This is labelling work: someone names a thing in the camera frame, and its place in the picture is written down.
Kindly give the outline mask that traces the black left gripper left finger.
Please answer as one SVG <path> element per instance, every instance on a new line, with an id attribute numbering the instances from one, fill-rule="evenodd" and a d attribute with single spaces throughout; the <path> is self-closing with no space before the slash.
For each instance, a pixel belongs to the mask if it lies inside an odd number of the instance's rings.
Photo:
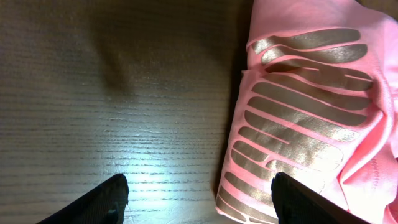
<path id="1" fill-rule="evenodd" d="M 116 174 L 38 224 L 123 224 L 129 187 Z"/>

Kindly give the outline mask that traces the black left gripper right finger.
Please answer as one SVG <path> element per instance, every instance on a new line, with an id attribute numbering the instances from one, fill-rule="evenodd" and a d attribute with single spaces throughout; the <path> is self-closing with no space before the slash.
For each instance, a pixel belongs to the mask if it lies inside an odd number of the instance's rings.
<path id="1" fill-rule="evenodd" d="M 271 183 L 279 224 L 369 224 L 283 172 Z"/>

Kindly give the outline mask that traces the salmon pink shirt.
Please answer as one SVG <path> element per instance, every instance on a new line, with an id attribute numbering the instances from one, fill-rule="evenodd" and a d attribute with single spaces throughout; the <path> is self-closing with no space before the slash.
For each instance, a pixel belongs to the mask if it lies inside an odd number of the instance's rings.
<path id="1" fill-rule="evenodd" d="M 285 172 L 369 223 L 397 222 L 397 21 L 354 0 L 255 0 L 216 196 L 277 223 Z"/>

